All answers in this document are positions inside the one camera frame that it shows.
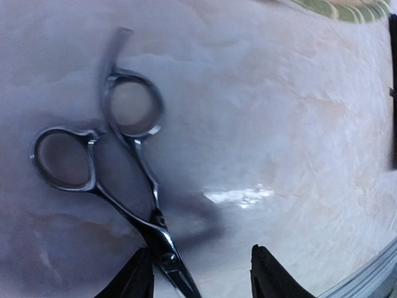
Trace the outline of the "silver scissors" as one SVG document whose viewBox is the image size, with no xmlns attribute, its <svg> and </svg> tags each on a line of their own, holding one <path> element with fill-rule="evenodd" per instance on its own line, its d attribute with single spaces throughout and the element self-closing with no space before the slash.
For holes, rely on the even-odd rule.
<svg viewBox="0 0 397 298">
<path fill-rule="evenodd" d="M 140 169 L 149 186 L 149 198 L 153 201 L 149 219 L 140 217 L 122 204 L 101 184 L 97 177 L 94 149 L 96 142 L 106 133 L 105 130 L 73 130 L 64 126 L 44 129 L 38 134 L 33 143 L 30 159 L 42 178 L 53 188 L 61 191 L 94 194 L 108 202 L 142 236 L 157 264 L 176 291 L 182 297 L 200 297 L 201 294 L 197 285 L 187 269 L 174 239 L 169 233 L 159 205 L 159 181 L 145 161 L 142 151 L 144 141 L 161 129 L 164 114 L 163 97 L 156 85 L 147 77 L 135 71 L 123 69 L 117 64 L 117 58 L 132 33 L 132 30 L 128 28 L 118 27 L 107 44 L 99 76 L 98 97 L 108 130 L 114 134 L 131 160 Z M 154 109 L 153 115 L 149 120 L 133 124 L 121 124 L 117 120 L 116 114 L 112 109 L 112 96 L 118 86 L 128 84 L 143 86 L 148 93 L 151 106 Z M 55 135 L 64 135 L 74 140 L 82 148 L 84 165 L 87 169 L 87 178 L 83 182 L 73 184 L 64 181 L 56 177 L 46 166 L 43 159 L 44 143 Z"/>
</svg>

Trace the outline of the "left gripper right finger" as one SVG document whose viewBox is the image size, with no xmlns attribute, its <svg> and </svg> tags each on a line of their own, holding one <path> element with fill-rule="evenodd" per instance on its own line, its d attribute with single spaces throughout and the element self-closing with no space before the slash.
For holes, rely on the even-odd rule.
<svg viewBox="0 0 397 298">
<path fill-rule="evenodd" d="M 250 273 L 253 298 L 314 298 L 264 246 L 252 247 Z"/>
</svg>

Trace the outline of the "black zippered tool case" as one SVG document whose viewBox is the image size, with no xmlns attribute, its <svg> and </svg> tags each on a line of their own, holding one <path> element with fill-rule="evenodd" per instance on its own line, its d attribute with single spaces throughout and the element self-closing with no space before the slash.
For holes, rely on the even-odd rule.
<svg viewBox="0 0 397 298">
<path fill-rule="evenodd" d="M 396 14 L 390 14 L 388 18 L 390 42 L 391 42 L 391 60 L 393 70 L 393 87 L 390 89 L 390 96 L 393 100 L 393 144 L 391 154 L 391 167 L 396 169 Z"/>
</svg>

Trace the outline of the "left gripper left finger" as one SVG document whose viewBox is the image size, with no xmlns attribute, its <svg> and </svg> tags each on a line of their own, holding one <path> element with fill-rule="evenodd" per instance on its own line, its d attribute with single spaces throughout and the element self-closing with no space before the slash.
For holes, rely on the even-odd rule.
<svg viewBox="0 0 397 298">
<path fill-rule="evenodd" d="M 153 294 L 151 253 L 148 248 L 139 248 L 95 298 L 153 298 Z"/>
</svg>

